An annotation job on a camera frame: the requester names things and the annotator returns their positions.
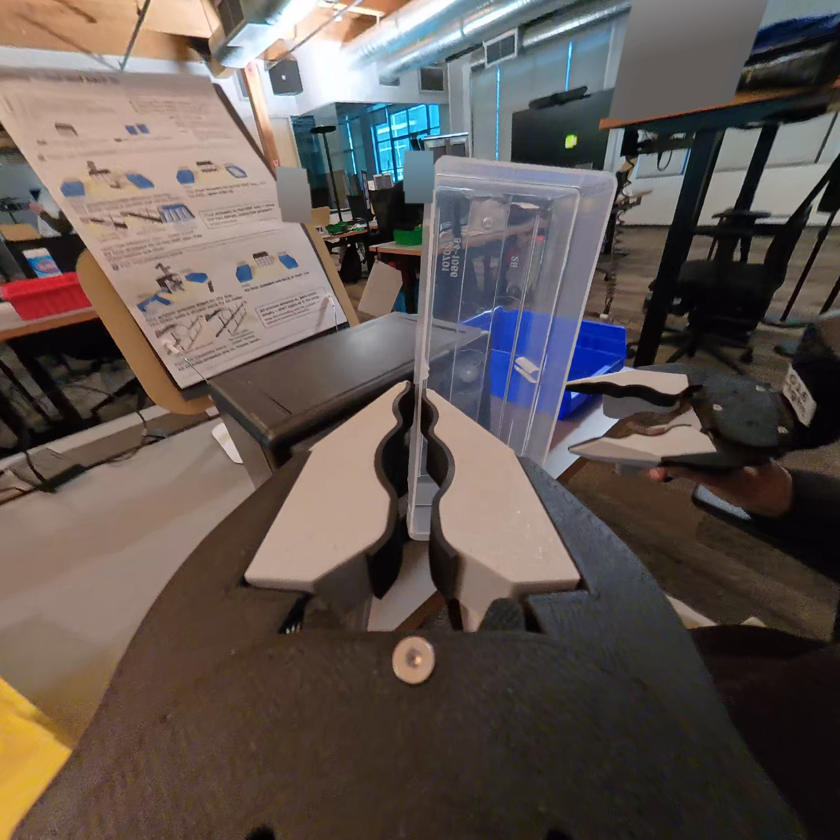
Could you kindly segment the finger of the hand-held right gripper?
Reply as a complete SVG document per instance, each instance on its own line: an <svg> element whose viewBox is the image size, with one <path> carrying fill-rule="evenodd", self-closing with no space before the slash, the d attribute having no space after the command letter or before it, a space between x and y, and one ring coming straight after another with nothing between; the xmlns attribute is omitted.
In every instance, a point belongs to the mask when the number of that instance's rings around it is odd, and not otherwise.
<svg viewBox="0 0 840 840"><path fill-rule="evenodd" d="M619 419L605 433L572 444L569 451L578 458L646 469L675 459L716 455L718 447L695 409L681 408Z"/></svg>
<svg viewBox="0 0 840 840"><path fill-rule="evenodd" d="M698 422L690 404L692 385L684 373L627 369L567 381L565 391L600 396L604 415L621 421Z"/></svg>

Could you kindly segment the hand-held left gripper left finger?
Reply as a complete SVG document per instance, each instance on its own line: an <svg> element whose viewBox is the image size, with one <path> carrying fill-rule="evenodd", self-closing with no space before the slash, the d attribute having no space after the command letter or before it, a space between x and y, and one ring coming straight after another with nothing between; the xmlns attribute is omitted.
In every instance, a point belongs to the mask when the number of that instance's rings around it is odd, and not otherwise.
<svg viewBox="0 0 840 840"><path fill-rule="evenodd" d="M382 599L403 562L413 385L394 385L307 453L245 572L323 601Z"/></svg>

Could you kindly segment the black drawer cabinet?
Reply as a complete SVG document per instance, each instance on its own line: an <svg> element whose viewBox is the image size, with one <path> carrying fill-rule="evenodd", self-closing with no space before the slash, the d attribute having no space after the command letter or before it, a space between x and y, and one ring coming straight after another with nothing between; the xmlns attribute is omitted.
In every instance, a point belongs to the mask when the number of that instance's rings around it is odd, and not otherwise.
<svg viewBox="0 0 840 840"><path fill-rule="evenodd" d="M413 379L415 314L392 312L216 375L208 393L254 488L396 384Z"/></svg>

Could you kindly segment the transparent plastic drawer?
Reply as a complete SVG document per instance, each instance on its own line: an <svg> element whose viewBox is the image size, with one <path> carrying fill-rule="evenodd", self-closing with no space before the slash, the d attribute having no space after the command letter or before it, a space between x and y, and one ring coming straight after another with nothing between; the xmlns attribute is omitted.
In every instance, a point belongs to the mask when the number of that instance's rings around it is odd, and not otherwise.
<svg viewBox="0 0 840 840"><path fill-rule="evenodd" d="M423 219L416 395L539 465L550 451L616 179L441 157Z"/></svg>

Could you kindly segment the white desk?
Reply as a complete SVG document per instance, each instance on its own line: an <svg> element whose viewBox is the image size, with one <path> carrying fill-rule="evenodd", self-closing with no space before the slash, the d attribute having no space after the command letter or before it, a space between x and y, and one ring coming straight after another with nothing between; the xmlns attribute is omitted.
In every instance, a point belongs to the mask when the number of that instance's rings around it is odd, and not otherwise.
<svg viewBox="0 0 840 840"><path fill-rule="evenodd" d="M165 583L255 489L213 425L3 501L2 678L68 746Z"/></svg>

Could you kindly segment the person's right hand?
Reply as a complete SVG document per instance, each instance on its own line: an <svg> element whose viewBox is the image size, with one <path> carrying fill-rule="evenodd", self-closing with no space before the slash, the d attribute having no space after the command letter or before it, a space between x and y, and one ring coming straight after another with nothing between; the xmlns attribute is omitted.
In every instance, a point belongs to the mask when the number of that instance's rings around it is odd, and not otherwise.
<svg viewBox="0 0 840 840"><path fill-rule="evenodd" d="M718 472L660 466L643 469L642 474L659 483L672 479L693 481L734 507L759 517L780 518L793 506L793 477L775 461Z"/></svg>

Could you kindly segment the blue plastic bin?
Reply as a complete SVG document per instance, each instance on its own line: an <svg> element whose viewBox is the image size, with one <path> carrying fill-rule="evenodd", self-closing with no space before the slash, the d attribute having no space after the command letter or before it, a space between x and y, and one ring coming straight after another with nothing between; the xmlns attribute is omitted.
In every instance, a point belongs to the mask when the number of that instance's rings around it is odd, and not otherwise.
<svg viewBox="0 0 840 840"><path fill-rule="evenodd" d="M517 352L526 348L527 340L536 326L543 326L546 313L522 312L497 307L483 311L462 324L490 332L490 394L503 400L512 399L526 405L533 398L535 384L526 381L511 366L511 349L517 321L521 321ZM626 358L626 331L624 326L583 320L574 346L569 378L579 380L595 375L620 371Z"/></svg>

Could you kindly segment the tall black-legged wooden table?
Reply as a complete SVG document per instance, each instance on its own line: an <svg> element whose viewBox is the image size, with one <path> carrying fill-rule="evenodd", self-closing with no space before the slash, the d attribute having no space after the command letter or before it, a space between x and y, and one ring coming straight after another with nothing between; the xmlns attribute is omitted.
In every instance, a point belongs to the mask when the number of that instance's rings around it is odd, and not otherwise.
<svg viewBox="0 0 840 840"><path fill-rule="evenodd" d="M600 121L602 131L646 130L656 134L693 135L675 213L654 279L652 299L637 343L635 367L655 363L675 297L677 276L688 258L725 132L756 123L768 136L794 111L816 109L823 113L838 105L838 89L839 79L835 79L820 86L738 92L731 101L709 108L643 119L608 117Z"/></svg>

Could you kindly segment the wooden display board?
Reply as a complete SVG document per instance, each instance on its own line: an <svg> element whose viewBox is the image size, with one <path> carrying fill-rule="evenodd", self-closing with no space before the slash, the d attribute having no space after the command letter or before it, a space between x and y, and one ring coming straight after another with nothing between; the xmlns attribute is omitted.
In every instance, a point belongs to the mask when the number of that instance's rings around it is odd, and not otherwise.
<svg viewBox="0 0 840 840"><path fill-rule="evenodd" d="M322 271L330 284L331 300L344 315L345 323L333 329L340 331L359 327L361 321L323 237L314 224L297 226L306 232L311 248L317 254ZM196 384L184 390L176 385L140 327L131 318L128 308L114 290L95 255L89 250L85 250L79 257L77 275L98 319L152 403L170 413L181 415L194 415L208 409L211 404L208 386Z"/></svg>

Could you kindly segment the black monitor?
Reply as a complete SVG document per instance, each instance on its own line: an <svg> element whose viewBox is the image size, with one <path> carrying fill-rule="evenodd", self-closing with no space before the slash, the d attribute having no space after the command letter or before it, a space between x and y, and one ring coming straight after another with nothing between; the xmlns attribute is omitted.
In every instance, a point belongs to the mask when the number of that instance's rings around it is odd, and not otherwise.
<svg viewBox="0 0 840 840"><path fill-rule="evenodd" d="M600 171L609 140L600 123L608 117L614 90L589 92L587 98L558 108L526 108L511 118L511 161L565 169Z"/></svg>

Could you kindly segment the low wooden table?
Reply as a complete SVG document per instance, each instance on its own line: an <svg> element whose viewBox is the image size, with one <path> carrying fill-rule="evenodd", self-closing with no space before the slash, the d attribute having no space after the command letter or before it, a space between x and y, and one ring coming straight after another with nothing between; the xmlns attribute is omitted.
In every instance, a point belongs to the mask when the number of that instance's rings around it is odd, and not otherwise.
<svg viewBox="0 0 840 840"><path fill-rule="evenodd" d="M1 343L23 338L29 335L49 332L79 323L98 321L99 317L92 308L68 311L36 320L23 320L9 303L1 305Z"/></svg>

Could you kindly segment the black floor lamp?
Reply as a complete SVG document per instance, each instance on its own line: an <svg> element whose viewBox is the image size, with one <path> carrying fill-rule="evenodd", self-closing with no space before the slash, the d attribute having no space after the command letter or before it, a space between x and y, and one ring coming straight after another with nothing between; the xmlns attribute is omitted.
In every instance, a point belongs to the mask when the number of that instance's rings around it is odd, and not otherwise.
<svg viewBox="0 0 840 840"><path fill-rule="evenodd" d="M341 207L340 194L339 194L338 185L337 185L337 182L336 182L336 179L335 179L333 163L332 163L332 158L331 158L331 153L330 153L330 148L329 148L329 141L328 141L328 136L331 133L335 133L337 131L337 129L338 129L338 127L335 124L331 124L331 123L323 124L323 125L314 125L310 129L310 135L321 141L321 145L323 147L323 152L324 152L324 160L326 161L326 164L327 164L327 167L328 167L329 183L332 187L332 196L333 196L334 202L335 202L335 210L336 210L336 212L339 216L339 221L342 222L343 221L343 211L342 211L342 207Z"/></svg>

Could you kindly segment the red plastic bin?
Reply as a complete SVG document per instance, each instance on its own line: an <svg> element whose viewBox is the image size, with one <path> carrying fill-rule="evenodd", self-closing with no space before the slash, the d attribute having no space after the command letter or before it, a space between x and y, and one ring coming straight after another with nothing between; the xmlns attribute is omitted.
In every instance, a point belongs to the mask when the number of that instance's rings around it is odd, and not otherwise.
<svg viewBox="0 0 840 840"><path fill-rule="evenodd" d="M74 271L48 277L13 280L1 296L23 321L38 321L92 308Z"/></svg>

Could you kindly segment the yellow plastic bin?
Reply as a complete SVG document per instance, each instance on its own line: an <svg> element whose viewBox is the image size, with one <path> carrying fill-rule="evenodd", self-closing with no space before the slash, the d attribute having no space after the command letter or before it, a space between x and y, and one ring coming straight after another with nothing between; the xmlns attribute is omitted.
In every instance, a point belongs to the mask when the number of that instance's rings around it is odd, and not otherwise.
<svg viewBox="0 0 840 840"><path fill-rule="evenodd" d="M70 755L53 722L1 681L1 838L14 829Z"/></svg>

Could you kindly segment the silver ventilation duct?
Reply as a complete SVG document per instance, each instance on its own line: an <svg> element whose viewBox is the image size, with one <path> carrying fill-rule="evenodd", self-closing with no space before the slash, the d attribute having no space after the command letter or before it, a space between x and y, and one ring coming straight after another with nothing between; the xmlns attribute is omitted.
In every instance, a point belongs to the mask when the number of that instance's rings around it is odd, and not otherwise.
<svg viewBox="0 0 840 840"><path fill-rule="evenodd" d="M341 48L348 67L375 67L396 78L411 69L462 53L468 47L558 14L561 23L594 23L631 2L497 1L409 2Z"/></svg>
<svg viewBox="0 0 840 840"><path fill-rule="evenodd" d="M242 70L314 14L316 1L215 2L219 26L208 40L221 67Z"/></svg>

